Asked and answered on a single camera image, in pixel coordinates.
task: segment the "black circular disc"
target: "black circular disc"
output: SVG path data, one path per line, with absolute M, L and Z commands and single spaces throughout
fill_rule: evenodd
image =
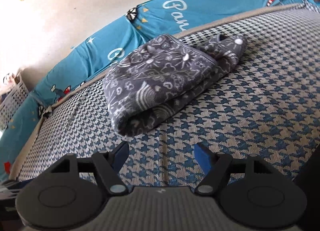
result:
M 281 228 L 294 224 L 307 206 L 304 192 L 274 174 L 260 174 L 228 185 L 220 196 L 227 215 L 255 228 Z
M 99 188 L 69 174 L 49 174 L 29 183 L 17 196 L 23 221 L 43 229 L 71 229 L 97 215 L 103 204 Z

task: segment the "red shape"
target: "red shape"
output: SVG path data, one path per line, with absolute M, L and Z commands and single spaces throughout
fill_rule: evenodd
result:
M 11 163 L 10 162 L 5 162 L 4 163 L 4 170 L 7 174 L 10 174 L 10 167 L 11 167 Z

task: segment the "basket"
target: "basket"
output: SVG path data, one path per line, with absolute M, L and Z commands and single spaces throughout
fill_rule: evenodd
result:
M 29 94 L 20 74 L 17 76 L 17 80 L 19 80 L 17 85 L 0 104 L 0 131 L 7 128 L 10 119 Z

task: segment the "screw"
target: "screw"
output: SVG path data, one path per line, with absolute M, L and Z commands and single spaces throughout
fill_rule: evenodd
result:
M 210 193 L 212 191 L 213 191 L 213 187 L 209 185 L 201 185 L 200 187 L 198 187 L 198 192 L 203 194 Z
M 112 193 L 121 193 L 121 192 L 124 192 L 125 190 L 126 190 L 126 187 L 120 184 L 113 185 L 110 188 L 110 191 Z

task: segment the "mattress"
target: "mattress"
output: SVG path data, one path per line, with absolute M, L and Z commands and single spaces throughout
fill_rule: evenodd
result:
M 120 177 L 128 186 L 195 187 L 204 176 L 193 156 L 198 142 L 234 158 L 259 154 L 293 179 L 320 143 L 319 9 L 305 3 L 240 18 L 176 35 L 188 45 L 215 34 L 248 40 L 236 69 L 180 112 L 124 138 L 111 129 L 99 79 L 52 110 L 19 164 L 18 180 L 38 176 L 66 153 L 88 157 L 123 140 L 130 155 Z

